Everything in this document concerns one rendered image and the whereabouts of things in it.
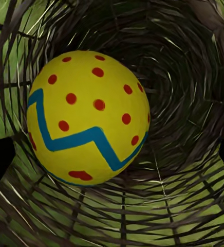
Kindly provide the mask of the wicker basket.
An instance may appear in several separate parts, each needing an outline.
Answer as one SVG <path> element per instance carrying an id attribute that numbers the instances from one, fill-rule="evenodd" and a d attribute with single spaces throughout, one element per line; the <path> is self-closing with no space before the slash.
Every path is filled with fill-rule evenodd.
<path id="1" fill-rule="evenodd" d="M 219 2 L 218 0 L 165 0 L 167 2 L 184 4 L 185 9 L 189 8 L 195 14 L 195 16 L 200 20 L 200 22 L 198 22 L 192 16 L 186 13 L 184 10 L 175 11 L 175 10 L 166 9 L 166 8 L 159 7 L 159 6 L 153 6 L 150 4 L 151 2 L 155 2 L 155 3 L 159 3 L 162 5 L 171 7 L 171 5 L 163 2 L 162 0 L 128 0 L 127 3 L 147 2 L 147 6 L 137 8 L 137 9 L 134 9 L 128 12 L 119 12 L 119 13 L 115 13 L 114 4 L 113 4 L 114 0 L 108 0 L 111 4 L 113 15 L 105 19 L 96 21 L 96 23 L 100 23 L 106 20 L 111 20 L 111 19 L 113 20 L 97 30 L 97 31 L 101 31 L 101 30 L 107 29 L 108 31 L 102 32 L 101 34 L 96 36 L 95 33 L 93 33 L 91 30 L 91 28 L 96 26 L 96 23 L 93 23 L 91 25 L 86 24 L 85 23 L 86 19 L 83 20 L 82 15 L 87 10 L 89 10 L 91 7 L 98 4 L 100 1 L 101 0 L 73 0 L 73 2 L 71 3 L 69 0 L 54 0 L 54 2 L 52 2 L 51 5 L 49 5 L 50 0 L 48 0 L 45 11 L 42 14 L 42 16 L 39 18 L 39 20 L 41 20 L 39 27 L 33 35 L 24 33 L 24 29 L 22 29 L 22 31 L 19 31 L 19 27 L 20 27 L 24 14 L 28 11 L 30 7 L 33 8 L 35 0 L 22 0 L 21 4 L 16 9 L 15 9 L 15 5 L 16 5 L 17 0 L 10 0 L 9 2 L 8 11 L 5 16 L 4 23 L 3 24 L 0 23 L 0 30 L 1 30 L 1 35 L 0 35 L 0 101 L 2 104 L 5 134 L 7 131 L 6 119 L 5 119 L 5 114 L 6 114 L 9 120 L 9 123 L 11 125 L 11 129 L 13 131 L 13 134 L 10 135 L 9 133 L 9 136 L 12 138 L 13 142 L 16 141 L 17 144 L 19 144 L 22 147 L 33 169 L 34 169 L 34 166 L 30 158 L 35 162 L 38 173 L 40 173 L 42 176 L 38 178 L 38 180 L 35 182 L 31 179 L 31 177 L 27 173 L 24 173 L 24 171 L 17 165 L 15 161 L 13 161 L 10 164 L 9 168 L 4 174 L 4 177 L 10 182 L 12 188 L 7 183 L 5 183 L 3 180 L 0 181 L 0 208 L 3 209 L 7 213 L 6 217 L 4 217 L 0 213 L 0 218 L 1 218 L 0 234 L 3 232 L 8 238 L 10 238 L 15 244 L 17 244 L 18 247 L 49 247 L 45 243 L 45 241 L 40 238 L 40 236 L 58 243 L 60 245 L 59 247 L 86 247 L 85 245 L 78 245 L 70 241 L 69 240 L 70 235 L 76 236 L 78 238 L 81 238 L 93 244 L 96 244 L 98 245 L 98 247 L 108 247 L 100 243 L 98 240 L 106 241 L 110 243 L 116 243 L 116 244 L 119 244 L 120 247 L 128 247 L 128 245 L 134 245 L 136 247 L 161 247 L 159 245 L 146 243 L 145 241 L 129 240 L 126 237 L 126 234 L 132 233 L 132 234 L 159 235 L 155 233 L 150 233 L 150 231 L 171 228 L 173 235 L 164 236 L 163 238 L 154 239 L 153 241 L 174 238 L 175 245 L 170 245 L 170 247 L 198 247 L 198 245 L 219 240 L 219 242 L 213 245 L 212 247 L 223 247 L 224 246 L 224 235 L 219 236 L 219 237 L 210 238 L 210 239 L 208 237 L 220 232 L 221 230 L 224 230 L 224 223 L 200 228 L 202 225 L 205 225 L 206 223 L 224 215 L 224 196 L 219 197 L 224 191 L 224 184 L 221 188 L 217 189 L 216 191 L 212 189 L 212 187 L 216 183 L 224 179 L 224 175 L 216 179 L 215 181 L 212 181 L 211 183 L 207 182 L 207 180 L 210 177 L 223 171 L 224 166 L 220 167 L 219 169 L 216 169 L 215 171 L 203 177 L 203 174 L 210 167 L 212 167 L 218 162 L 219 152 L 215 155 L 213 155 L 213 153 L 215 152 L 219 144 L 221 144 L 222 139 L 224 137 L 224 81 L 223 81 L 223 86 L 222 86 L 222 93 L 220 93 L 221 69 L 224 68 L 224 19 L 222 18 L 222 10 L 218 4 Z M 222 1 L 224 3 L 224 0 Z M 67 5 L 67 8 L 62 10 L 65 4 Z M 51 9 L 50 15 L 47 17 L 46 20 L 44 20 L 46 13 L 50 9 Z M 122 17 L 126 17 L 128 15 L 141 13 L 141 12 L 146 12 L 146 16 L 121 19 Z M 148 17 L 149 12 L 155 15 L 158 15 L 164 19 L 167 19 L 167 21 L 154 18 L 154 17 Z M 164 13 L 176 15 L 176 16 L 179 16 L 179 18 L 175 19 Z M 190 30 L 181 21 L 179 21 L 181 17 L 185 18 L 189 22 L 189 24 L 191 25 L 191 27 L 194 29 L 195 32 Z M 172 33 L 173 35 L 177 36 L 183 42 L 183 44 L 188 48 L 188 50 L 184 52 L 180 48 L 180 46 L 175 42 L 175 40 L 170 37 L 170 35 L 167 36 L 154 29 L 147 28 L 146 25 L 145 27 L 140 27 L 140 28 L 124 28 L 126 26 L 136 24 L 134 22 L 137 22 L 139 20 L 146 20 L 146 21 L 143 21 L 145 22 L 145 24 L 147 24 L 147 21 L 173 23 L 174 24 L 173 29 L 175 31 L 169 30 L 163 26 L 162 28 L 167 30 L 170 34 Z M 78 48 L 80 47 L 81 43 L 83 42 L 84 38 L 87 35 L 85 34 L 81 43 L 78 45 L 83 30 L 75 37 L 75 39 L 70 40 L 68 46 L 65 49 L 62 48 L 62 46 L 68 34 L 72 32 L 80 24 L 80 21 L 83 22 L 81 25 L 84 24 L 88 28 L 88 30 L 92 33 L 92 36 L 95 37 L 95 40 L 90 45 L 90 48 L 94 45 L 95 41 L 99 42 L 100 47 L 95 49 L 95 51 L 103 52 L 104 54 L 111 57 L 109 52 L 113 48 L 115 48 L 119 43 L 121 43 L 122 53 L 114 56 L 114 59 L 119 59 L 120 62 L 123 62 L 126 65 L 126 67 L 130 71 L 132 71 L 132 73 L 137 77 L 138 80 L 145 79 L 143 89 L 145 93 L 148 94 L 149 102 L 151 100 L 152 93 L 160 94 L 160 98 L 157 100 L 155 107 L 152 108 L 150 106 L 150 113 L 151 113 L 151 118 L 152 118 L 150 122 L 158 121 L 160 123 L 160 126 L 150 128 L 148 130 L 149 135 L 146 138 L 151 139 L 151 140 L 148 143 L 144 144 L 144 147 L 141 148 L 141 151 L 139 152 L 140 155 L 138 157 L 139 158 L 151 157 L 151 156 L 155 156 L 156 154 L 159 154 L 162 152 L 165 152 L 165 154 L 158 158 L 155 158 L 152 161 L 142 161 L 139 164 L 156 163 L 156 162 L 159 162 L 159 161 L 162 161 L 168 158 L 172 158 L 172 157 L 179 158 L 182 155 L 184 155 L 185 158 L 183 158 L 182 160 L 170 166 L 167 166 L 165 164 L 162 167 L 158 167 L 154 169 L 135 167 L 134 165 L 129 165 L 121 173 L 119 173 L 112 179 L 108 180 L 109 183 L 115 183 L 116 185 L 121 186 L 120 188 L 110 186 L 107 183 L 102 183 L 102 184 L 99 184 L 98 186 L 92 186 L 92 187 L 78 187 L 79 189 L 81 189 L 82 191 L 81 193 L 57 181 L 42 167 L 42 165 L 38 161 L 33 151 L 32 145 L 27 135 L 28 133 L 27 88 L 30 92 L 30 87 L 32 87 L 32 84 L 36 76 L 38 75 L 38 73 L 42 70 L 42 68 L 49 61 L 51 61 L 53 58 L 61 54 L 61 52 L 67 53 L 70 51 L 78 50 Z M 137 22 L 137 23 L 141 23 L 141 22 Z M 196 25 L 200 30 L 202 30 L 206 35 L 203 37 L 197 31 L 197 29 L 192 25 L 192 23 Z M 41 28 L 44 25 L 45 25 L 45 28 L 41 36 L 39 37 Z M 113 30 L 116 30 L 117 33 L 113 37 L 111 37 L 109 40 L 107 40 L 105 43 L 102 44 L 101 41 L 99 40 L 99 36 L 102 34 L 111 32 Z M 187 36 L 184 34 L 182 30 L 187 32 L 196 41 L 195 45 L 198 44 L 200 46 L 203 58 L 201 57 L 199 51 L 195 48 L 195 45 L 193 45 L 193 43 L 187 38 Z M 122 36 L 121 35 L 122 31 L 131 33 L 131 34 Z M 185 57 L 185 53 L 190 51 L 193 62 L 191 62 L 189 59 L 188 61 L 190 65 L 192 66 L 193 71 L 195 72 L 195 76 L 196 76 L 196 87 L 194 91 L 194 82 L 193 82 L 194 76 L 192 75 L 191 69 L 188 66 L 189 73 L 186 75 L 186 78 L 190 82 L 191 96 L 187 95 L 188 93 L 187 91 L 184 92 L 183 95 L 177 93 L 179 85 L 183 91 L 180 70 L 178 71 L 178 74 L 177 74 L 172 68 L 172 64 L 170 64 L 169 62 L 167 62 L 169 66 L 167 68 L 163 68 L 163 66 L 157 61 L 158 58 L 155 59 L 154 57 L 143 53 L 144 50 L 159 52 L 159 55 L 164 53 L 166 56 L 168 56 L 170 59 L 173 60 L 173 63 L 178 61 L 178 63 L 181 65 L 180 61 L 178 60 L 178 58 L 174 55 L 172 51 L 171 53 L 175 57 L 175 60 L 168 53 L 166 53 L 163 50 L 163 48 L 153 45 L 153 43 L 158 43 L 158 41 L 147 38 L 146 37 L 147 34 L 154 36 L 155 38 L 161 41 L 161 44 L 163 45 L 163 47 L 168 47 L 168 49 L 172 48 L 173 50 L 178 52 L 180 56 Z M 219 61 L 220 61 L 220 57 L 219 57 L 218 50 L 220 50 L 222 58 L 223 58 L 223 66 L 221 65 L 219 67 L 217 65 L 215 58 L 213 56 L 213 53 L 209 47 L 209 44 L 205 39 L 206 36 L 211 37 Z M 25 58 L 26 53 L 24 50 L 21 60 L 19 64 L 17 64 L 16 66 L 16 72 L 14 74 L 12 82 L 10 82 L 10 69 L 11 68 L 9 67 L 9 63 L 8 63 L 8 74 L 4 80 L 3 71 L 9 59 L 14 40 L 15 38 L 17 38 L 17 47 L 18 47 L 20 43 L 20 39 L 22 37 L 28 38 L 27 58 Z M 3 61 L 3 46 L 7 39 L 8 39 L 8 50 L 7 50 L 7 54 L 5 57 L 5 61 Z M 85 49 L 89 39 L 80 48 L 80 50 Z M 138 44 L 126 47 L 124 45 L 124 42 L 138 43 Z M 126 49 L 130 47 L 135 48 L 135 50 L 127 51 Z M 141 54 L 134 55 L 131 57 L 128 56 L 129 53 L 140 50 L 140 49 L 141 49 Z M 208 51 L 210 58 L 214 64 L 214 70 L 216 71 L 216 78 L 214 82 L 213 91 L 211 91 L 212 90 L 212 68 L 210 66 L 209 58 L 208 58 L 206 51 Z M 196 60 L 195 53 L 197 53 L 198 57 L 200 58 L 201 66 L 203 69 L 203 74 L 204 74 L 204 79 L 205 79 L 204 92 L 206 92 L 207 81 L 209 81 L 210 106 L 206 109 L 206 111 L 194 124 L 194 126 L 191 128 L 188 134 L 180 142 L 176 142 L 177 138 L 180 136 L 183 129 L 187 126 L 189 122 L 191 122 L 192 117 L 194 116 L 195 112 L 199 109 L 201 102 L 204 99 L 203 94 L 202 94 L 201 72 L 200 72 L 200 69 L 199 69 L 199 66 Z M 140 57 L 140 61 L 138 61 L 139 66 L 131 65 L 130 59 L 134 57 Z M 143 57 L 151 61 L 153 63 L 153 66 L 143 63 L 142 62 Z M 18 70 L 20 69 L 20 65 L 21 65 L 23 58 L 24 58 L 24 66 L 22 68 L 22 71 L 19 77 Z M 166 74 L 164 73 L 169 67 L 171 68 L 174 74 L 174 77 L 175 77 L 174 80 L 176 80 L 177 82 L 175 92 L 173 92 L 173 85 L 172 85 L 171 92 L 170 92 L 170 79 L 168 79 Z M 134 68 L 137 68 L 138 72 L 133 71 Z M 142 68 L 148 69 L 150 71 L 148 76 L 141 74 Z M 155 76 L 154 78 L 151 78 L 152 73 L 156 73 L 157 76 Z M 155 84 L 156 84 L 156 80 L 158 79 L 158 77 L 162 78 L 164 81 L 164 88 L 163 88 L 163 85 L 161 84 L 161 90 L 155 89 Z M 13 90 L 13 87 L 15 86 L 17 87 L 17 96 L 15 95 L 15 92 Z M 16 130 L 13 124 L 13 121 L 5 107 L 4 92 L 6 96 L 8 96 L 5 88 L 9 88 L 9 94 L 10 94 L 9 101 L 10 101 L 12 114 L 13 114 L 13 107 L 12 107 L 11 90 L 13 91 L 14 96 L 18 102 L 18 118 L 15 113 L 14 115 L 20 127 L 20 131 Z M 20 94 L 23 99 L 23 105 L 21 105 L 20 103 Z M 169 95 L 171 97 L 170 105 L 167 107 L 164 107 L 164 103 Z M 181 98 L 179 99 L 177 104 L 174 106 L 176 96 L 180 96 Z M 191 105 L 192 105 L 191 109 L 192 110 L 188 118 L 186 118 L 185 123 L 181 127 L 176 128 L 180 119 L 182 117 L 185 118 L 184 114 L 187 111 L 187 109 L 182 114 L 181 114 L 181 111 L 183 109 L 184 103 L 187 98 L 191 99 Z M 164 110 L 159 115 L 155 113 L 155 110 L 157 109 L 159 105 L 160 105 L 160 110 L 162 107 L 164 107 L 164 110 L 167 110 L 167 113 L 164 117 L 163 122 L 160 120 L 160 117 L 164 113 Z M 21 125 L 21 111 L 23 113 L 23 127 Z M 165 125 L 166 122 L 169 120 L 169 118 L 174 113 L 176 113 L 176 117 L 172 121 L 170 121 L 167 125 Z M 182 146 L 187 142 L 187 140 L 191 137 L 194 131 L 199 127 L 199 124 L 201 123 L 205 115 L 206 115 L 206 123 L 205 123 L 206 126 L 202 127 L 203 128 L 202 136 L 200 140 L 198 141 L 198 143 L 195 146 L 193 146 L 193 151 L 188 156 L 187 152 L 190 151 L 192 148 L 189 148 L 185 152 L 182 149 Z M 32 155 L 25 149 L 22 141 L 25 142 L 29 146 L 29 149 Z M 158 147 L 164 144 L 170 144 L 172 142 L 176 143 L 175 147 L 164 149 L 164 150 L 159 150 L 157 152 L 150 151 L 150 150 L 153 150 L 154 147 Z M 178 148 L 181 150 L 181 153 L 169 155 L 170 153 L 172 153 L 174 150 Z M 183 169 L 186 169 L 186 167 L 189 167 L 189 165 L 193 165 L 193 163 L 195 162 L 202 161 L 202 159 L 204 158 L 205 154 L 208 151 L 210 151 L 210 153 L 200 165 L 196 167 L 193 166 L 193 169 L 189 171 L 183 171 L 181 173 L 181 171 Z M 212 159 L 212 162 L 210 163 L 210 165 L 207 168 L 202 169 L 204 165 L 207 162 L 209 162 L 211 159 Z M 23 184 L 21 183 L 20 179 L 17 176 L 15 169 L 31 185 L 29 189 L 26 189 L 23 186 Z M 177 181 L 179 181 L 178 179 L 176 179 L 172 182 L 163 183 L 161 182 L 161 180 L 164 178 L 170 179 L 175 175 L 183 174 L 183 173 L 189 174 L 192 171 L 196 171 L 196 174 L 194 174 L 192 177 L 188 179 L 184 179 L 185 180 L 184 182 L 182 182 L 181 184 L 177 185 L 176 187 L 172 189 L 167 189 L 163 191 L 148 191 L 148 189 L 151 189 L 151 188 L 168 186 L 172 183 L 176 183 Z M 200 177 L 200 179 L 196 180 L 194 183 L 187 185 L 185 187 L 186 183 L 188 183 L 189 181 L 193 180 L 194 178 L 198 176 Z M 57 186 L 57 188 L 43 182 L 42 179 L 44 177 L 51 179 L 52 182 Z M 162 184 L 151 185 L 151 184 L 146 184 L 146 182 L 157 182 L 157 183 L 161 182 Z M 74 206 L 70 203 L 63 201 L 61 198 L 56 198 L 55 196 L 44 192 L 39 186 L 39 183 L 42 183 L 46 187 L 50 189 L 54 189 L 55 191 L 68 197 L 73 202 L 75 202 L 76 205 Z M 190 196 L 186 197 L 182 201 L 178 202 L 177 204 L 168 206 L 167 200 L 171 201 L 174 198 L 191 193 L 191 192 L 188 192 L 188 190 L 195 187 L 196 185 L 200 183 L 204 183 L 204 188 L 193 191 Z M 145 186 L 152 186 L 152 187 L 149 187 L 143 190 L 131 188 L 137 185 L 145 185 Z M 80 195 L 79 198 L 76 199 L 70 196 L 61 186 L 64 186 L 68 188 L 69 190 L 79 194 Z M 183 189 L 178 194 L 169 196 L 169 194 L 173 193 L 177 189 L 184 188 L 184 187 L 185 189 Z M 209 191 L 208 196 L 201 198 L 201 199 L 197 199 L 192 202 L 184 203 L 185 200 L 188 200 L 189 198 L 203 192 L 206 189 Z M 37 200 L 32 195 L 33 191 L 39 192 L 53 206 L 50 206 L 40 200 Z M 104 207 L 104 208 L 92 207 L 83 202 L 84 198 L 90 199 L 89 197 L 86 196 L 86 194 L 90 194 L 103 202 L 121 205 L 121 209 L 109 208 L 109 207 Z M 159 198 L 159 199 L 149 198 L 149 196 L 159 195 L 159 194 L 164 195 L 164 197 Z M 111 199 L 107 198 L 105 195 L 121 197 L 122 203 L 114 202 Z M 127 204 L 125 203 L 125 198 L 141 199 L 141 200 L 147 200 L 147 201 Z M 32 206 L 29 204 L 27 199 L 30 199 L 40 209 L 46 212 L 50 216 L 50 218 L 34 210 Z M 204 202 L 209 199 L 214 199 L 214 201 L 204 206 L 195 207 L 201 202 Z M 163 207 L 156 207 L 155 209 L 150 209 L 146 211 L 136 211 L 136 210 L 125 209 L 125 206 L 140 206 L 141 207 L 142 205 L 147 204 L 147 203 L 154 203 L 154 202 L 159 202 L 163 200 L 165 201 L 166 205 Z M 63 212 L 54 203 L 54 201 L 71 209 L 72 215 L 66 212 Z M 189 204 L 190 206 L 184 210 L 177 211 L 174 213 L 170 212 L 170 208 L 187 205 L 187 204 Z M 199 214 L 202 214 L 205 210 L 207 210 L 213 205 L 218 205 L 221 209 L 221 212 L 198 217 Z M 87 213 L 86 211 L 82 210 L 81 206 L 89 208 L 92 211 L 100 214 L 103 217 L 102 219 L 104 220 L 120 222 L 121 227 L 116 228 L 102 221 L 101 218 L 95 217 Z M 67 217 L 67 219 L 69 220 L 68 225 L 66 226 L 66 225 L 59 223 L 45 209 L 45 207 L 52 209 L 56 211 L 57 213 Z M 23 211 L 22 208 L 24 208 L 28 213 L 32 214 L 38 220 L 38 222 L 42 223 L 46 228 L 49 229 L 49 231 L 44 231 L 38 228 L 35 225 L 35 223 L 27 216 L 27 214 Z M 150 213 L 150 211 L 161 210 L 161 209 L 167 209 L 168 213 L 165 215 Z M 172 217 L 175 217 L 177 215 L 181 215 L 184 213 L 188 213 L 189 211 L 194 211 L 194 210 L 196 211 L 195 213 L 189 215 L 188 217 L 180 221 L 172 220 Z M 120 214 L 121 219 L 119 220 L 119 219 L 113 218 L 110 215 L 106 214 L 105 211 L 110 212 L 110 213 Z M 89 217 L 91 219 L 94 219 L 96 221 L 99 221 L 107 225 L 108 227 L 91 226 L 87 224 L 86 222 L 78 219 L 77 216 L 79 214 Z M 125 219 L 126 215 L 152 216 L 152 217 L 146 218 L 143 220 L 138 220 L 138 221 L 130 221 L 130 220 Z M 150 223 L 150 221 L 164 219 L 164 218 L 169 218 L 170 222 L 169 223 Z M 10 222 L 12 220 L 15 220 L 16 222 L 18 222 L 37 240 L 34 240 L 16 231 L 10 225 Z M 78 222 L 79 225 L 86 226 L 87 228 L 101 234 L 102 236 L 87 236 L 87 235 L 83 235 L 82 233 L 79 233 L 78 231 L 73 229 L 75 222 Z M 192 228 L 188 232 L 177 233 L 176 231 L 176 229 L 180 226 L 190 225 L 190 224 L 195 224 L 195 223 L 199 223 L 199 224 L 196 225 L 194 228 Z M 142 228 L 142 229 L 137 229 L 137 230 L 128 230 L 126 228 L 126 225 L 131 225 L 131 224 L 146 225 L 147 227 Z M 64 236 L 63 237 L 59 236 L 50 226 L 64 231 Z M 205 230 L 209 230 L 210 228 L 213 228 L 213 230 L 197 241 L 181 243 L 179 240 L 179 237 L 200 233 Z M 100 229 L 119 232 L 121 233 L 121 237 L 118 238 L 118 237 L 109 236 L 108 234 L 100 231 Z M 8 246 L 0 242 L 0 247 L 8 247 Z"/>

